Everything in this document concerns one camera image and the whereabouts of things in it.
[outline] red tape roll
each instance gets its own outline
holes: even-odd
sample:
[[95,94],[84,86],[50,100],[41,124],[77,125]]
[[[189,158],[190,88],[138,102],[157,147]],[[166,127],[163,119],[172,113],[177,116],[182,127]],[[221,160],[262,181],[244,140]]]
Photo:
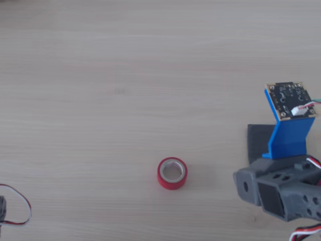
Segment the red tape roll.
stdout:
[[[181,171],[180,177],[175,180],[171,180],[164,175],[164,169],[172,165],[176,166]],[[169,190],[176,190],[185,184],[187,172],[187,166],[181,159],[176,157],[167,157],[158,165],[157,179],[162,187]]]

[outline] gray servo bracket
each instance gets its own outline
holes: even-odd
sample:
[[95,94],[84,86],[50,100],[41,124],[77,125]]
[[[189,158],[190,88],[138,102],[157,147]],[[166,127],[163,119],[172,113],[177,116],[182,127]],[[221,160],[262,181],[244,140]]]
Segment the gray servo bracket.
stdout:
[[285,221],[300,217],[321,221],[321,169],[307,157],[257,159],[234,173],[239,196]]

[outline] wooden table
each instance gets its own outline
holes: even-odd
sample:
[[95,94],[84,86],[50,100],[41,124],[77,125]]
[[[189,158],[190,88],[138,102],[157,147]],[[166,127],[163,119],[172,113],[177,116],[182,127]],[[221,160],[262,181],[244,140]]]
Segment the wooden table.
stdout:
[[[0,1],[0,180],[33,219],[2,240],[287,240],[298,225],[240,200],[264,84],[321,97],[315,0]],[[321,156],[321,123],[309,153]],[[189,169],[163,189],[168,156]],[[23,203],[6,190],[8,219]]]

